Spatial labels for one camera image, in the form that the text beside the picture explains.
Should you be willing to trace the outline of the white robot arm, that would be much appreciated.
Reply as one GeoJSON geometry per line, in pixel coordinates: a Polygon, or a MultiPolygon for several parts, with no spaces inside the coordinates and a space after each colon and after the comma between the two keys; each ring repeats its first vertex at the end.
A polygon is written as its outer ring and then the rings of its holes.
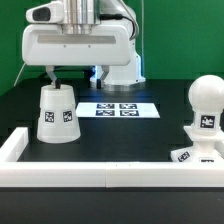
{"type": "Polygon", "coordinates": [[[61,87],[57,66],[91,66],[91,86],[128,90],[145,82],[135,40],[136,14],[123,0],[52,0],[26,12],[25,64],[43,66],[61,87]]]}

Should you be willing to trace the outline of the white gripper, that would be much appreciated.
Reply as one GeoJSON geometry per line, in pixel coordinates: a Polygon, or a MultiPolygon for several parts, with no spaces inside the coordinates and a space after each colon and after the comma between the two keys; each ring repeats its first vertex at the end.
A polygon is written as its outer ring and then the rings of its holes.
{"type": "Polygon", "coordinates": [[[109,67],[102,65],[127,65],[131,44],[122,25],[97,25],[90,34],[63,34],[60,25],[29,25],[23,33],[22,58],[27,65],[47,66],[55,89],[61,88],[61,80],[53,66],[99,65],[96,87],[101,89],[109,74],[109,67]]]}

